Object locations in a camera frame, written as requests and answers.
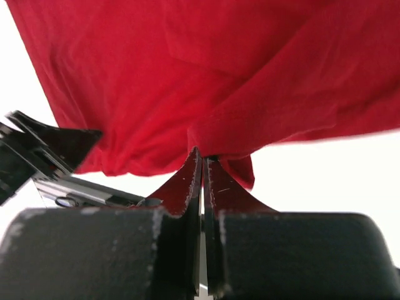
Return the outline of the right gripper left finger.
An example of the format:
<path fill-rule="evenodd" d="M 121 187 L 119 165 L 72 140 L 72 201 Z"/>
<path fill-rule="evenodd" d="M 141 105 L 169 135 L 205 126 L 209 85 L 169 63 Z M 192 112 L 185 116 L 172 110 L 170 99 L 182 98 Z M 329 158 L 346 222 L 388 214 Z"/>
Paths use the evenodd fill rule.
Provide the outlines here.
<path fill-rule="evenodd" d="M 2 299 L 194 299 L 202 159 L 140 206 L 27 209 L 1 244 Z"/>

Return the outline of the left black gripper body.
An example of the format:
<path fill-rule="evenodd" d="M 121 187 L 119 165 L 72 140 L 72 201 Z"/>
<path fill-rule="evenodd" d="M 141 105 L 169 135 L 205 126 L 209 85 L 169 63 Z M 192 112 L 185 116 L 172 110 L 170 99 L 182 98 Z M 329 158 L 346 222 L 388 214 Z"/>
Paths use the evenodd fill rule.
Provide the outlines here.
<path fill-rule="evenodd" d="M 59 179 L 71 173 L 71 166 L 33 133 L 1 123 L 1 204 L 31 178 Z"/>

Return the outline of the red t shirt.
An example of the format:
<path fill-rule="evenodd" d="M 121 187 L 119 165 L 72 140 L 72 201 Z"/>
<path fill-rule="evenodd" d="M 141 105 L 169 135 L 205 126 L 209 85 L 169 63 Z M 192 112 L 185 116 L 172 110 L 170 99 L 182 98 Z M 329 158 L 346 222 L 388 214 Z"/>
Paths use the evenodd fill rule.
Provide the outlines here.
<path fill-rule="evenodd" d="M 8 1 L 78 173 L 155 176 L 192 148 L 245 188 L 268 144 L 399 127 L 398 1 Z"/>

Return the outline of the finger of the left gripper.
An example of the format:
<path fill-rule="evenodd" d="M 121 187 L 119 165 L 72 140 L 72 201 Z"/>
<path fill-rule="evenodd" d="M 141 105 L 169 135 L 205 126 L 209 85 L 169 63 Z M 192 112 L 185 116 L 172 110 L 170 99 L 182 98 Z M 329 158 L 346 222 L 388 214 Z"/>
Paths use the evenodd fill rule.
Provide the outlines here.
<path fill-rule="evenodd" d="M 21 111 L 6 115 L 20 130 L 4 127 L 5 145 L 41 174 L 72 174 L 103 133 L 46 125 Z"/>

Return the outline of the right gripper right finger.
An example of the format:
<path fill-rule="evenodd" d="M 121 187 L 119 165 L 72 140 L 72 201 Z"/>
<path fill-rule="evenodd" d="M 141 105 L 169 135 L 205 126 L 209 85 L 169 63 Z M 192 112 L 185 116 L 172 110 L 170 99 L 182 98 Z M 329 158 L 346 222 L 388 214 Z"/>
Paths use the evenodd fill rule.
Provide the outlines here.
<path fill-rule="evenodd" d="M 363 214 L 278 212 L 203 162 L 208 292 L 214 299 L 398 299 L 399 271 Z"/>

